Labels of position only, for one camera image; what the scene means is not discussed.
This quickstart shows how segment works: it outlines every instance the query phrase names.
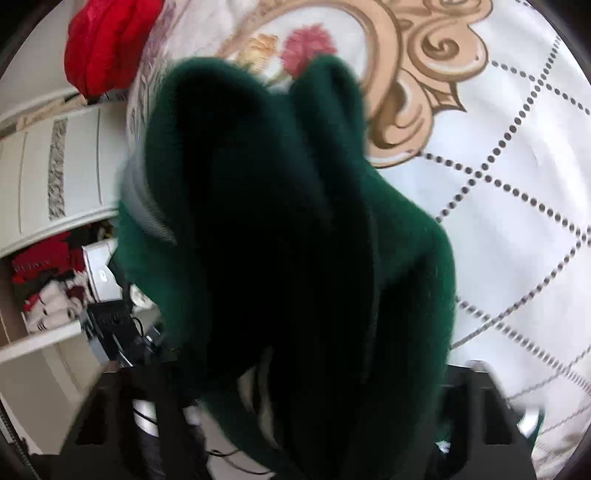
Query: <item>green garment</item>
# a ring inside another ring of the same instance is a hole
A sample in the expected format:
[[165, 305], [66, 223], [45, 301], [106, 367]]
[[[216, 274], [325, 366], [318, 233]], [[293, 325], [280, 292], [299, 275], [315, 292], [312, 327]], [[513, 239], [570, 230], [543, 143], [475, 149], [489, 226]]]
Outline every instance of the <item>green garment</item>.
[[[287, 93], [193, 59], [166, 77], [124, 174], [117, 255], [159, 305], [183, 387], [286, 478], [392, 476], [446, 367], [451, 246], [368, 163], [365, 130], [335, 58]], [[281, 449], [236, 390], [269, 351]]]

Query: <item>green sweater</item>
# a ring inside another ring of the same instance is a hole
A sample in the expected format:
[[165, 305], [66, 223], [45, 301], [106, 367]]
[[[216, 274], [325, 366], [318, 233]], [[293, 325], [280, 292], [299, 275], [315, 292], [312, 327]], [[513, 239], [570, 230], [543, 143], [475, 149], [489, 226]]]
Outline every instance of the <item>green sweater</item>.
[[[367, 162], [365, 130], [332, 57], [287, 93], [193, 59], [122, 182], [117, 255], [161, 309], [183, 388], [286, 478], [392, 476], [445, 370], [452, 249]], [[236, 389], [264, 355], [280, 449]]]

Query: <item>yellow flower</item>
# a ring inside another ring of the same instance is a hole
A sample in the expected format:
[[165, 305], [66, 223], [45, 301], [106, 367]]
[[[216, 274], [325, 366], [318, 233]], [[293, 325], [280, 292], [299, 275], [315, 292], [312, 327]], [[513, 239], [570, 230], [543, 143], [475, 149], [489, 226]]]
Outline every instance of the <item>yellow flower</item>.
[[254, 75], [261, 73], [267, 66], [267, 60], [277, 50], [275, 45], [279, 38], [276, 35], [260, 34], [257, 38], [249, 38], [246, 45], [238, 52], [236, 64], [246, 67]]

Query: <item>diamond grid pattern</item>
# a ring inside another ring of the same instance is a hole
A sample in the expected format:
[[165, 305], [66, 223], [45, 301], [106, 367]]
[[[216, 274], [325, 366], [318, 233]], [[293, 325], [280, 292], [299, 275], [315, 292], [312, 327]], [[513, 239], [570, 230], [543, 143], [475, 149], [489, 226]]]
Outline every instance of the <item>diamond grid pattern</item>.
[[[591, 87], [528, 3], [496, 1], [472, 27], [490, 63], [458, 85], [467, 113], [438, 113], [424, 151], [381, 173], [452, 242], [450, 363], [487, 361], [508, 401], [544, 406], [534, 460], [551, 478], [545, 466], [556, 473], [591, 420]], [[483, 102], [484, 90], [502, 99]]]

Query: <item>red flower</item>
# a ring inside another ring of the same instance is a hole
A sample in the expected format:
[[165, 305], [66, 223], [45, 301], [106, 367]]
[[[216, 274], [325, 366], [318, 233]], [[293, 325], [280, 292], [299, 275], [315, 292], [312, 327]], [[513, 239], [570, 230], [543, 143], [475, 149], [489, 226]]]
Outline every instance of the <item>red flower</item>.
[[281, 54], [283, 68], [293, 78], [298, 78], [311, 60], [323, 53], [336, 53], [330, 33], [321, 24], [298, 28], [285, 41]]

